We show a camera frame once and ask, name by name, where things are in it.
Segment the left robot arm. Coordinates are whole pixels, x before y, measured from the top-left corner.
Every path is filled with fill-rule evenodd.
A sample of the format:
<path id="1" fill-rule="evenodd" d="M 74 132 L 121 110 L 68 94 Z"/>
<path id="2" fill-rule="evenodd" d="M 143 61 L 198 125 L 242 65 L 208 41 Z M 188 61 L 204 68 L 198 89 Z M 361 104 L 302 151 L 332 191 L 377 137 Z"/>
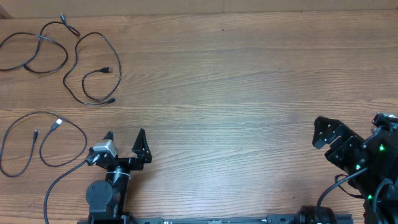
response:
<path id="1" fill-rule="evenodd" d="M 131 172 L 142 170 L 152 162 L 152 154 L 144 129 L 140 129 L 132 147 L 134 157 L 119 157 L 112 131 L 89 148 L 85 162 L 106 170 L 103 180 L 93 182 L 86 190 L 89 205 L 88 223 L 135 223 L 130 212 L 124 210 Z"/>

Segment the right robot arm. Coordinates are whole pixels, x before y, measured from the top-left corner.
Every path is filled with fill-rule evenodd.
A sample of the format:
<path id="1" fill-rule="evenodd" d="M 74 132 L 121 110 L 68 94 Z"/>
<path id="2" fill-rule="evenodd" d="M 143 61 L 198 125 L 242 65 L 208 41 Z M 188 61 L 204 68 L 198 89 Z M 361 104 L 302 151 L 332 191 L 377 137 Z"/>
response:
<path id="1" fill-rule="evenodd" d="M 326 159 L 345 172 L 317 201 L 315 216 L 320 223 L 337 222 L 332 212 L 322 215 L 321 204 L 345 182 L 364 201 L 365 223 L 397 223 L 397 117 L 377 113 L 372 123 L 372 135 L 363 139 L 340 120 L 319 116 L 314 121 L 313 146 L 321 149 L 328 144 Z"/>

